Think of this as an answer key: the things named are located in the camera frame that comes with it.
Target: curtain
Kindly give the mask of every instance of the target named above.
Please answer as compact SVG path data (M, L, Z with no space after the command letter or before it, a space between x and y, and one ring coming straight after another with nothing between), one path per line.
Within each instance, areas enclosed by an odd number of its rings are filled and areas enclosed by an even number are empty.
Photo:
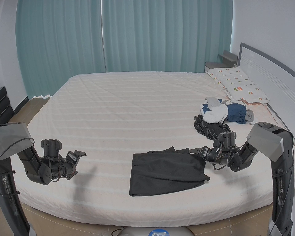
M107 72L203 72L229 50L232 0L102 0Z
M100 0L19 0L19 65L29 98L53 95L77 74L106 72Z

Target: floor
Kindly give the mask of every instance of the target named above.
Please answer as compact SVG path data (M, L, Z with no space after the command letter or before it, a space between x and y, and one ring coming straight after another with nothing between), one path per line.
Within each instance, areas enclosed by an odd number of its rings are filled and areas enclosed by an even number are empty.
M25 122L28 125L48 100L49 98L34 98L30 100L11 119L11 122ZM111 236L113 230L121 228L120 226L84 224L61 219L35 210L24 203L22 207L37 236ZM195 235L199 236L265 236L271 214L272 204L228 219L188 226L188 228ZM13 236L2 211L0 211L0 235Z

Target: bed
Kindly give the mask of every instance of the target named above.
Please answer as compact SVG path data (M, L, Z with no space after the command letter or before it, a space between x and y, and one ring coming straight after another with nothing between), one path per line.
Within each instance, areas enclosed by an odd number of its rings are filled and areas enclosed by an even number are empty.
M240 172L214 171L204 185L158 196L131 197L133 153L211 147L194 128L194 115L207 96L226 99L206 73L118 72L77 75L43 106L28 125L37 152L42 139L87 153L70 181L43 186L28 180L18 158L12 166L20 200L38 210L83 223L176 227L229 218L272 202L269 159L258 153ZM255 121L283 127L263 104L249 104ZM229 122L242 145L252 126Z

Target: pillowcase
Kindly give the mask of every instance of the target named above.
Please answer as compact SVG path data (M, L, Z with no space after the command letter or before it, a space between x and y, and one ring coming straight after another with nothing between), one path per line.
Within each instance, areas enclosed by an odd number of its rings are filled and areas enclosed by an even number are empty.
M206 71L231 100L246 100L248 103L268 103L265 93L249 80L249 77L238 66L235 68L215 68Z

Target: folded black garment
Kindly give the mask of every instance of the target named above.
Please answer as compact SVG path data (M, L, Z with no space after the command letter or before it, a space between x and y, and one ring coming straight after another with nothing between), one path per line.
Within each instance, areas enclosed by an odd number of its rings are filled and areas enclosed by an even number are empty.
M134 154L129 195L152 196L201 186L210 180L204 168L205 160L189 154L189 148Z
M203 120L202 115L194 116L194 127L201 135L207 137L210 140L218 140L218 136L224 132L230 132L230 128L227 124L213 123L209 124Z

